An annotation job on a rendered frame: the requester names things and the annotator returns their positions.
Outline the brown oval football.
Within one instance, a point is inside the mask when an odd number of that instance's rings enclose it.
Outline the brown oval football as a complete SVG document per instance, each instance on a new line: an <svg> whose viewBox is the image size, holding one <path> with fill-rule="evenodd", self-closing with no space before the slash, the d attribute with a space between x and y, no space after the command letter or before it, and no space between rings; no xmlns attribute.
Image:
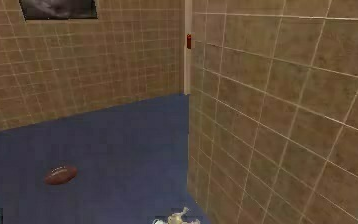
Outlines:
<svg viewBox="0 0 358 224"><path fill-rule="evenodd" d="M44 178L48 185L61 185L69 182L77 175L77 168L73 166L60 166L52 169Z"/></svg>

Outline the cream door frame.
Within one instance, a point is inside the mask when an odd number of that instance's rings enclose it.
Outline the cream door frame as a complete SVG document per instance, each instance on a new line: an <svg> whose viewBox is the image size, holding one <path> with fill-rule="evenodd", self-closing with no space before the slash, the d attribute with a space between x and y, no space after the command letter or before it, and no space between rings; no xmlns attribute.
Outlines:
<svg viewBox="0 0 358 224"><path fill-rule="evenodd" d="M186 48L186 36L192 29L192 0L184 0L184 94L189 95L191 74L191 50Z"/></svg>

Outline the dark framed wall picture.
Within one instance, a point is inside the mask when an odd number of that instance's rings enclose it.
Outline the dark framed wall picture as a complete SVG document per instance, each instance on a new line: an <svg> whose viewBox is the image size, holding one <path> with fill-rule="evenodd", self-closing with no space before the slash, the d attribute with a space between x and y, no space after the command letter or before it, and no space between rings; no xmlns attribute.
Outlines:
<svg viewBox="0 0 358 224"><path fill-rule="evenodd" d="M97 19L95 0L19 0L26 20Z"/></svg>

